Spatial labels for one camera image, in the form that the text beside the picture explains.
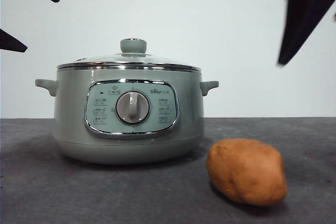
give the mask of control panel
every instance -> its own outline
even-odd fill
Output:
[[[85,124],[102,137],[154,134],[176,124],[178,107],[176,92],[166,82],[101,81],[89,89]]]

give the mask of dial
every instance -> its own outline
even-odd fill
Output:
[[[117,101],[117,114],[127,124],[140,123],[148,112],[148,100],[139,92],[127,92]]]

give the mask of metal rim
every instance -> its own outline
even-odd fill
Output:
[[[187,65],[178,65],[178,64],[167,64],[167,63],[146,63],[146,62],[76,62],[76,63],[67,63],[58,65],[57,69],[66,69],[66,68],[96,68],[102,69],[104,68],[113,68],[116,67],[118,69],[146,69],[147,68],[157,68],[157,70],[168,70],[168,69],[176,69],[176,71],[182,70],[192,70],[196,72],[201,72],[200,68],[187,66]]]

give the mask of lid knob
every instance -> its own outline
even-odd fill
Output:
[[[137,54],[146,53],[147,42],[143,39],[123,39],[120,41],[120,49],[123,53],[135,52]]]

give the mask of chrome trim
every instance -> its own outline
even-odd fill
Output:
[[[129,38],[129,39],[123,39],[123,40],[140,40],[140,41],[144,41],[144,42],[146,42],[146,41],[143,40],[143,39],[136,39],[136,38]]]
[[[130,67],[161,67],[161,68],[173,68],[173,69],[187,69],[200,72],[201,69],[197,67],[187,66],[187,65],[178,65],[178,64],[169,64],[169,63],[148,63],[148,62],[104,62],[104,61],[95,61],[95,62],[75,62],[61,64],[57,66],[57,69],[63,68],[74,68],[74,67],[119,67],[119,66],[130,66]]]
[[[62,71],[70,71],[70,70],[95,70],[95,69],[133,69],[133,70],[163,70],[163,71],[178,71],[178,72],[189,72],[189,73],[198,73],[201,74],[201,70],[192,70],[192,69],[182,69],[182,68],[169,68],[169,67],[145,67],[145,66],[125,66],[125,65],[119,65],[119,66],[87,66],[87,67],[69,67],[69,68],[60,68],[57,70],[57,72]]]
[[[151,84],[166,85],[166,86],[170,87],[173,90],[174,100],[175,100],[175,104],[176,104],[176,118],[173,121],[173,123],[170,126],[164,128],[162,130],[159,130],[159,131],[139,132],[139,133],[106,132],[106,131],[101,131],[99,129],[94,128],[92,125],[90,125],[90,123],[89,123],[89,121],[87,119],[87,116],[86,116],[87,115],[87,107],[88,107],[88,100],[89,100],[90,91],[96,85],[106,84],[106,83],[116,83],[116,82],[120,82],[120,83],[125,83],[125,82],[151,83]],[[92,84],[90,86],[89,91],[87,93],[86,101],[85,101],[85,109],[84,109],[84,118],[83,119],[84,119],[84,125],[85,125],[85,127],[91,133],[97,135],[98,137],[113,138],[113,139],[125,139],[125,138],[126,139],[139,139],[139,138],[147,138],[147,137],[162,135],[162,134],[168,133],[171,130],[173,130],[176,127],[177,122],[180,119],[180,106],[179,106],[179,100],[177,99],[176,90],[175,90],[174,86],[172,86],[168,82],[153,81],[153,80],[137,80],[137,79],[119,79],[119,80],[97,81],[97,82],[95,82],[94,84]]]
[[[143,58],[143,57],[146,57],[146,56],[152,56],[150,54],[143,54],[141,52],[120,52],[116,55],[121,55],[121,56],[124,56],[124,57],[135,57],[135,58]]]

